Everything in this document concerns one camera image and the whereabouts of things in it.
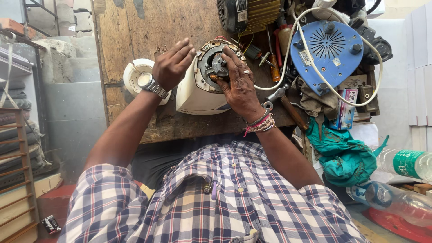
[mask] wooden hammer handle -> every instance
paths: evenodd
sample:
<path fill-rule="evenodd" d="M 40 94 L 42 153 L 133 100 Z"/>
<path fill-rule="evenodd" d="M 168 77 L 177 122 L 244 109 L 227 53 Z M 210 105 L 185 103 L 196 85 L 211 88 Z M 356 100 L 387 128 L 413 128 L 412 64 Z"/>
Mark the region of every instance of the wooden hammer handle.
<path fill-rule="evenodd" d="M 303 131 L 307 130 L 309 126 L 303 121 L 300 114 L 295 110 L 294 106 L 291 104 L 288 97 L 282 96 L 280 98 L 280 101 L 281 101 L 283 107 L 285 107 L 285 109 L 288 111 L 291 118 L 297 123 L 299 128 Z"/>

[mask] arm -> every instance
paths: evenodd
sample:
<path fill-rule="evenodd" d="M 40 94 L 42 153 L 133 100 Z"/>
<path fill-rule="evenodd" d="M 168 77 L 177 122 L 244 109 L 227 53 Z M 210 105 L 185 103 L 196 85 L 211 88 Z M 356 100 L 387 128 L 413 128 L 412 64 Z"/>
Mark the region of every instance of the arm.
<path fill-rule="evenodd" d="M 184 78 L 195 54 L 188 38 L 178 42 L 156 59 L 152 71 L 155 80 L 166 91 L 172 90 Z M 161 100 L 155 93 L 141 91 L 96 142 L 84 170 L 102 163 L 127 167 Z"/>
<path fill-rule="evenodd" d="M 231 86 L 224 81 L 218 84 L 232 109 L 252 123 L 265 113 L 254 88 L 254 75 L 229 48 L 225 48 L 224 53 L 222 59 L 227 61 Z M 257 136 L 272 167 L 294 187 L 323 185 L 312 164 L 278 128 L 257 132 Z"/>

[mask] green cloth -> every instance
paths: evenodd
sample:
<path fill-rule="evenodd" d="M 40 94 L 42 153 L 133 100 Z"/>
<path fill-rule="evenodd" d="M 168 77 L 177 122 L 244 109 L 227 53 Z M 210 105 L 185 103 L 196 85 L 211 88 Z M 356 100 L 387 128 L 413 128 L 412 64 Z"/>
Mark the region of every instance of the green cloth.
<path fill-rule="evenodd" d="M 377 168 L 376 156 L 386 146 L 388 136 L 383 145 L 372 152 L 363 141 L 354 140 L 348 130 L 327 128 L 327 119 L 322 124 L 320 141 L 318 124 L 315 118 L 311 117 L 311 120 L 306 136 L 314 149 L 323 155 L 319 161 L 324 167 L 326 179 L 342 187 L 366 182 Z"/>

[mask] green label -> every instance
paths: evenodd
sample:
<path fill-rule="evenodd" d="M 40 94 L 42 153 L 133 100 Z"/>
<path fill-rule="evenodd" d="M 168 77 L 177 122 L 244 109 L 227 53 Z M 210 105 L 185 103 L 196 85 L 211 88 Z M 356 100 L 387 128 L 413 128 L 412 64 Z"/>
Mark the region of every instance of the green label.
<path fill-rule="evenodd" d="M 393 167 L 401 176 L 421 179 L 415 170 L 416 160 L 424 151 L 401 150 L 393 158 Z"/>

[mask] plaid shirt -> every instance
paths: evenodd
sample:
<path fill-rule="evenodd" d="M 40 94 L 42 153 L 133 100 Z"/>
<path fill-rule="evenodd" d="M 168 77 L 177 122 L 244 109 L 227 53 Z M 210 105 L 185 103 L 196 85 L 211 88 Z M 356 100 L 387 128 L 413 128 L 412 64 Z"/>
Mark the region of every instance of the plaid shirt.
<path fill-rule="evenodd" d="M 216 182 L 216 200 L 203 193 Z M 328 188 L 300 190 L 251 142 L 208 145 L 171 168 L 150 202 L 129 170 L 87 169 L 58 242 L 367 242 Z"/>

